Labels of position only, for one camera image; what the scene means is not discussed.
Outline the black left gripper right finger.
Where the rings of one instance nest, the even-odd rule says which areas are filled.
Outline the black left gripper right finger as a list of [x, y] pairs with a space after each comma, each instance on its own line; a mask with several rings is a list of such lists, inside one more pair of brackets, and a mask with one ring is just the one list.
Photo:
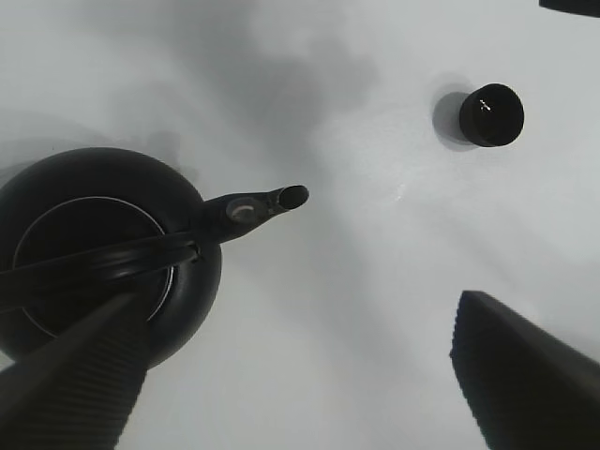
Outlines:
[[462, 293], [450, 357], [488, 448], [598, 448], [598, 363], [493, 296]]

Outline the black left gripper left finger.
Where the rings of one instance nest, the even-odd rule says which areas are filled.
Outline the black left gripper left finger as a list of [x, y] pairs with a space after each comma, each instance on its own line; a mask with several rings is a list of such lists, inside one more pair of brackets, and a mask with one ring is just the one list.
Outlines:
[[2, 371], [2, 448], [114, 449], [148, 367], [143, 303], [117, 295]]

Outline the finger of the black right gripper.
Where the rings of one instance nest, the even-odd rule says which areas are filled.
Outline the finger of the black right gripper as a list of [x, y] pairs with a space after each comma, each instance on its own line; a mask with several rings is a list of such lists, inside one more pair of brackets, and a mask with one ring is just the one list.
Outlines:
[[566, 14], [600, 17], [600, 0], [540, 0], [539, 6]]

